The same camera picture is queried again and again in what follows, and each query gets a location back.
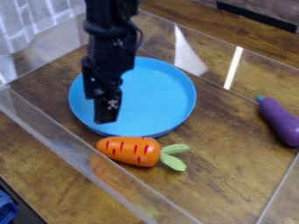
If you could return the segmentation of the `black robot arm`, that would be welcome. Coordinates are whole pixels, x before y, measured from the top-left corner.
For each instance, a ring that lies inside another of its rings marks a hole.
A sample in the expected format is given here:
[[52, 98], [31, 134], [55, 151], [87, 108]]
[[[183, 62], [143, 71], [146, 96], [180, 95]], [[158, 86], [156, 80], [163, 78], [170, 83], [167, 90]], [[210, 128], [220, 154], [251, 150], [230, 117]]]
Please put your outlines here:
[[139, 0], [84, 0], [83, 23], [88, 55], [82, 58], [86, 98], [94, 101], [94, 122], [118, 120], [123, 92], [122, 75], [135, 68], [143, 32], [131, 21]]

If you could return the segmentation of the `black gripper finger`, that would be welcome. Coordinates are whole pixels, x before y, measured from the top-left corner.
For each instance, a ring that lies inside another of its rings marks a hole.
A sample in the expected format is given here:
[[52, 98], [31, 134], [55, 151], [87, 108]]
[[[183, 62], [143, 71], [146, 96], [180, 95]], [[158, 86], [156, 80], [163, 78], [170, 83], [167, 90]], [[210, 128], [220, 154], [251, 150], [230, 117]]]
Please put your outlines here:
[[82, 69], [83, 75], [83, 87], [84, 87], [84, 94], [87, 99], [92, 99], [95, 96], [95, 75], [92, 70], [84, 66]]
[[122, 96], [123, 92], [119, 87], [107, 89], [98, 88], [94, 91], [95, 123], [114, 123], [118, 120]]

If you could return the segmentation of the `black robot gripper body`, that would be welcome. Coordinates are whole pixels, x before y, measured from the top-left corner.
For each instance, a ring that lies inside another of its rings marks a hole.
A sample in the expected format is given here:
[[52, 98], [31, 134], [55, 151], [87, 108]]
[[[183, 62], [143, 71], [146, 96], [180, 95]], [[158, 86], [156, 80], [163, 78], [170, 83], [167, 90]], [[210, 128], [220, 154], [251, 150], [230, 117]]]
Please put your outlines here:
[[104, 27], [86, 20], [83, 27], [88, 33], [88, 55], [82, 60], [82, 65], [94, 72], [95, 86], [120, 86], [123, 73], [135, 67], [143, 32], [132, 21]]

